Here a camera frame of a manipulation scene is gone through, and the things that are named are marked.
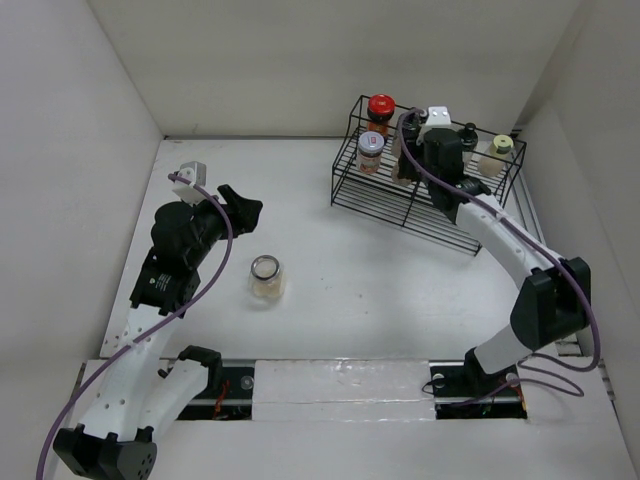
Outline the silver lid spice jar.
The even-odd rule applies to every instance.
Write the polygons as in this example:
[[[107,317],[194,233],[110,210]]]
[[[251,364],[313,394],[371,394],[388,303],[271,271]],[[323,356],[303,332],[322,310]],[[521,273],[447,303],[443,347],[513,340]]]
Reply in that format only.
[[[364,174],[374,174],[380,166],[385,147],[384,137],[375,131],[365,131],[358,138],[357,166]]]

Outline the yellow cap spice bottle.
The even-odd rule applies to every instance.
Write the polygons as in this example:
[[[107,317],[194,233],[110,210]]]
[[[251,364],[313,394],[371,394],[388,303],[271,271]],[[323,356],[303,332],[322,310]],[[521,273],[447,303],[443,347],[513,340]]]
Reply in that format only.
[[[478,161],[477,169],[482,176],[493,178],[500,174],[514,148],[513,139],[504,134],[493,137],[487,152]]]

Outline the red cap sauce bottle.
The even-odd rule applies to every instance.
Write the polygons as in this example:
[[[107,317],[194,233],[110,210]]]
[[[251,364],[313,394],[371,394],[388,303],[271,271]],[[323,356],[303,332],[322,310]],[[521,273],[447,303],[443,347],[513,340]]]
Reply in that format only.
[[[386,138],[389,121],[395,114],[395,107],[395,101],[389,95],[376,94],[371,96],[367,104],[367,130],[377,132]]]

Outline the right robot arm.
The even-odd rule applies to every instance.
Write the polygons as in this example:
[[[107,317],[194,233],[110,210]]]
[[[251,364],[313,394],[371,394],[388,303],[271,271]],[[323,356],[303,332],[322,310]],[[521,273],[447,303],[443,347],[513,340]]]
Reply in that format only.
[[[481,204],[461,205],[445,233],[421,238],[388,223],[387,194],[372,218],[329,200],[328,140],[229,141],[217,183],[264,204],[259,225],[233,247],[220,290],[218,332],[225,353],[255,359],[461,359],[462,381],[483,394],[498,370],[532,351],[515,333],[512,310],[526,278],[554,254],[524,230],[508,231]]]

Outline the pink cap spice bottle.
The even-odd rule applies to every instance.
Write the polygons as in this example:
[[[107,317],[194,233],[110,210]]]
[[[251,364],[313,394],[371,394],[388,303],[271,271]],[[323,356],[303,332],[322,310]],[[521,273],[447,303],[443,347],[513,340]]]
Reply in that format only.
[[[409,186],[415,181],[415,169],[412,163],[399,144],[392,148],[392,154],[396,157],[396,163],[391,172],[392,181],[399,186]]]

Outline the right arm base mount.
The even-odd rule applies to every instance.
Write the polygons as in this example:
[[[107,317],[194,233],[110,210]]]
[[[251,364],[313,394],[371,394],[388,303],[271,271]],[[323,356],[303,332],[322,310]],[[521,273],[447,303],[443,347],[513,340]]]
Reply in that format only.
[[[465,373],[461,363],[430,365],[430,379],[422,392],[435,401],[437,420],[526,419],[528,414],[514,365],[497,374],[482,376]]]

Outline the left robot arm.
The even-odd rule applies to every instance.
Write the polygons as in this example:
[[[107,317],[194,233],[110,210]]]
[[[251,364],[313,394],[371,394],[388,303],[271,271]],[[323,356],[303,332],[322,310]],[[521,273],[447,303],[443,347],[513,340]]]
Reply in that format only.
[[[194,345],[157,375],[161,354],[195,299],[205,293],[198,268],[219,240],[251,233],[263,205],[220,188],[225,202],[175,201],[160,207],[149,250],[130,296],[124,346],[104,364],[95,399],[75,427],[53,442],[60,460],[86,479],[146,479],[157,443],[198,395],[223,391],[219,352]]]

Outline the wide glass jar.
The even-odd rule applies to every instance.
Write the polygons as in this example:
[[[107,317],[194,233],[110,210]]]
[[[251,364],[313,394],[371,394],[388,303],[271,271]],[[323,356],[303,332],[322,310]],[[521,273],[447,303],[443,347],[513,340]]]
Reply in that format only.
[[[284,266],[276,257],[260,255],[252,261],[249,288],[257,298],[278,299],[285,285]]]

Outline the black pump cap spice jar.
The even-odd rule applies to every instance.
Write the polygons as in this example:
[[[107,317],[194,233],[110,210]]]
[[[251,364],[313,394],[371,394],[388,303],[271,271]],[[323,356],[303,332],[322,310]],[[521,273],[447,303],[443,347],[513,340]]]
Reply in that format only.
[[[466,123],[461,129],[458,130],[458,136],[462,143],[463,163],[465,166],[467,166],[473,157],[479,140],[476,131],[476,124],[473,122]]]

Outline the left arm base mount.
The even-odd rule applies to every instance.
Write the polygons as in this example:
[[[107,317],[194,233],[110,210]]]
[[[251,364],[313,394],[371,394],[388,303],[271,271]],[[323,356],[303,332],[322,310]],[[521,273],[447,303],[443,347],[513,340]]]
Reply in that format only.
[[[181,421],[244,421],[252,417],[255,364],[225,364],[220,389],[201,393],[181,411]]]

